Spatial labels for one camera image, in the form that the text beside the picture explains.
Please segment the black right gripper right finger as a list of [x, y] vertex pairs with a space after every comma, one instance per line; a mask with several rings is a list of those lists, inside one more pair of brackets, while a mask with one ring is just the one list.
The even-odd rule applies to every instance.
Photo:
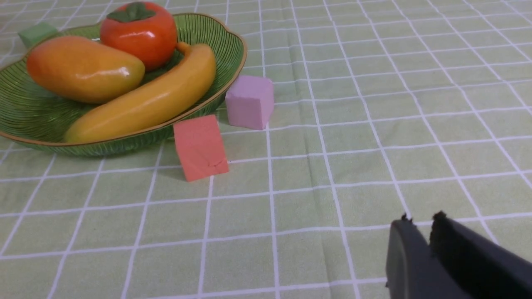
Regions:
[[530, 299], [531, 263], [449, 218], [434, 214], [429, 245], [473, 299]]

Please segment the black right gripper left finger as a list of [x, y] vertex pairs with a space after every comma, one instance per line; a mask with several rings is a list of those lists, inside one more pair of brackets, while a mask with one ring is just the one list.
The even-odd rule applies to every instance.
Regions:
[[386, 276], [392, 299], [471, 299], [446, 272], [406, 214], [391, 223]]

